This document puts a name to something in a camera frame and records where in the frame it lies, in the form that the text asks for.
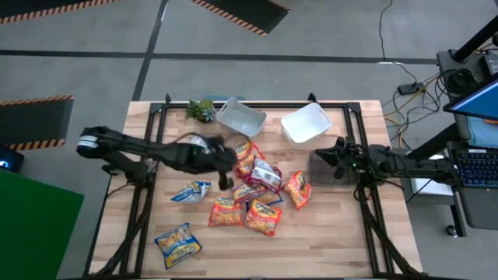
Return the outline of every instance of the succulent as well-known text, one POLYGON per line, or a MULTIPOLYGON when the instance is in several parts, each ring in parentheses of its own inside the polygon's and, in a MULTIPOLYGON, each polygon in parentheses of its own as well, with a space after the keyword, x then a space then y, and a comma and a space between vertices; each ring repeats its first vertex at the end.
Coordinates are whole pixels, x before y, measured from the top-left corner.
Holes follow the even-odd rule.
POLYGON ((212 100, 202 100, 199 102, 189 100, 187 105, 187 118, 195 118, 199 121, 214 121, 216 110, 212 100))

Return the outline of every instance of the white plastic bin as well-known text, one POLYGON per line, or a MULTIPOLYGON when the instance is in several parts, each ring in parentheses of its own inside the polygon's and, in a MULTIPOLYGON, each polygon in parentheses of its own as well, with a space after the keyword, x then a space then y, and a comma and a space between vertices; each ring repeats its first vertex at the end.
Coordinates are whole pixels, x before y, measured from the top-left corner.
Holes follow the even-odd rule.
POLYGON ((258 112, 230 97, 216 114, 216 120, 250 138, 258 135, 266 120, 266 113, 258 112))
POLYGON ((281 120, 282 131, 295 149, 306 149, 307 143, 323 135, 332 120, 317 103, 311 103, 281 120))

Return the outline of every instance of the gray floor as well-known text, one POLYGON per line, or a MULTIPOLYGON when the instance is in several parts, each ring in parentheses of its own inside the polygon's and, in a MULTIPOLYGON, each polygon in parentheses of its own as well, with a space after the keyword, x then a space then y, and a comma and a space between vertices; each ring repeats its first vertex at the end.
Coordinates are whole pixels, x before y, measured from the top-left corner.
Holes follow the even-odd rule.
MULTIPOLYGON (((170 0, 155 52, 381 57, 378 17, 388 0, 279 1, 293 11, 262 38, 189 1, 170 0)), ((0 50, 145 52, 159 6, 160 0, 122 0, 0 26, 0 50)), ((493 0, 395 1, 384 16, 387 55, 434 59, 437 51, 463 44, 497 10, 493 0)), ((109 179, 100 162, 76 155, 75 141, 85 126, 121 129, 141 66, 142 59, 130 58, 0 56, 2 100, 75 95, 67 144, 25 152, 23 167, 27 177, 86 198, 59 278, 82 274, 109 179)), ((419 80, 437 72, 435 65, 406 68, 419 80)), ((411 81, 395 65, 153 59, 141 100, 162 100, 165 93, 174 100, 205 95, 299 100, 315 93, 319 99, 387 101, 397 85, 411 81)), ((450 114, 434 114, 411 125, 405 137, 416 147, 452 121, 450 114)), ((424 271, 496 278, 498 232, 468 229, 469 237, 453 239, 444 232, 451 223, 449 207, 410 204, 409 213, 424 271)))

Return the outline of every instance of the wooden table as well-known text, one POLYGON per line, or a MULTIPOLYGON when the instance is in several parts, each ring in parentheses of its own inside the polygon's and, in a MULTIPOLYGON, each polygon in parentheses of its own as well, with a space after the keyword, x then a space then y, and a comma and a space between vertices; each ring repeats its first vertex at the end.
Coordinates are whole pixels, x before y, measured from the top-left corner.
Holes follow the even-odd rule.
MULTIPOLYGON (((379 101, 359 101, 369 144, 389 145, 388 132, 379 101)), ((123 132, 142 138, 150 102, 132 102, 123 132)), ((292 173, 307 169, 309 151, 295 150, 282 135, 280 119, 295 109, 265 109, 268 113, 259 136, 254 140, 267 160, 276 165, 286 180, 292 173)), ((326 109, 333 126, 315 143, 314 148, 334 145, 338 136, 346 135, 343 112, 326 109)), ((353 128, 357 134, 356 120, 353 128)), ((226 134, 219 124, 199 124, 185 120, 184 110, 167 111, 163 142, 196 131, 201 134, 226 134)), ((123 177, 115 177, 110 191, 123 185, 123 177)), ((166 168, 158 171, 153 209, 150 217, 142 277, 189 278, 286 278, 286 277, 368 277, 371 276, 363 222, 353 187, 312 187, 310 203, 296 211, 286 194, 276 235, 267 237, 242 226, 208 227, 214 198, 219 193, 217 173, 193 176, 166 168), (189 180, 210 180, 213 187, 196 205, 182 205, 170 199, 189 180), (163 256, 154 237, 184 222, 204 247, 201 252, 165 270, 163 256)), ((421 271, 403 193, 384 185, 379 188, 388 235, 402 255, 421 271)), ((90 272, 98 271, 116 251, 125 236, 133 188, 114 193, 107 199, 103 212, 90 272)), ((130 264, 135 263, 132 248, 130 264)), ((376 242, 379 262, 383 263, 381 246, 376 242)))

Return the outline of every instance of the keyboard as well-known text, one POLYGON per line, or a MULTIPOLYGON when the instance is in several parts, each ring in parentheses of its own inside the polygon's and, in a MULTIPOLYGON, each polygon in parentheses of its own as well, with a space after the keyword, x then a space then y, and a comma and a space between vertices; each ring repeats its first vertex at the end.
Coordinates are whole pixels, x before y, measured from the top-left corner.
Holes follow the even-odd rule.
POLYGON ((463 187, 498 188, 498 150, 458 150, 457 166, 463 187))

